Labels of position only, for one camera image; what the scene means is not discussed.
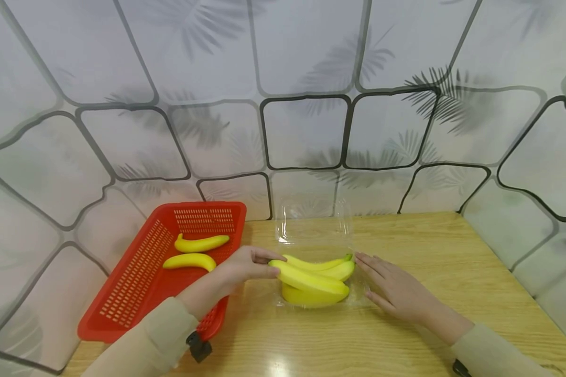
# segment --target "left hand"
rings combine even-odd
[[[274,251],[255,246],[241,246],[226,261],[214,270],[227,276],[232,284],[243,283],[249,279],[274,279],[279,269],[268,265],[272,259],[287,259]]]

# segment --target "beige sleeve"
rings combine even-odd
[[[182,302],[169,297],[105,350],[82,376],[161,376],[176,367],[197,324]]]
[[[493,330],[479,323],[451,349],[472,377],[552,376]]]

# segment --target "right hand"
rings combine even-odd
[[[366,296],[392,316],[416,325],[426,326],[429,315],[443,307],[417,279],[393,263],[379,257],[356,253],[360,269],[383,293],[367,292]]]

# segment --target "forearm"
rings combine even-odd
[[[167,298],[111,345],[84,376],[157,377],[172,369],[187,350],[187,338],[216,303],[229,294],[218,269]]]
[[[443,303],[432,307],[423,325],[440,340],[452,346],[467,334],[474,323]]]
[[[161,376],[177,364],[196,326],[197,320],[180,301],[167,298],[105,350],[83,376]]]
[[[475,325],[450,307],[435,306],[425,326],[447,345],[474,377],[550,376],[484,325]]]
[[[189,285],[176,299],[183,302],[189,313],[200,321],[218,301],[231,293],[233,285],[230,274],[216,268]]]

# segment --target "banana bunch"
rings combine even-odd
[[[321,308],[342,301],[350,293],[344,283],[354,272],[352,254],[323,263],[304,262],[284,254],[287,262],[268,264],[280,270],[281,295],[285,301],[306,308]]]
[[[208,272],[216,268],[216,262],[210,255],[199,254],[204,251],[216,249],[216,247],[223,246],[228,242],[230,237],[227,235],[214,236],[202,239],[183,239],[182,233],[173,243],[176,250],[183,255],[176,255],[176,257],[168,258],[164,262],[164,269],[172,270],[179,269],[180,267],[201,267]]]

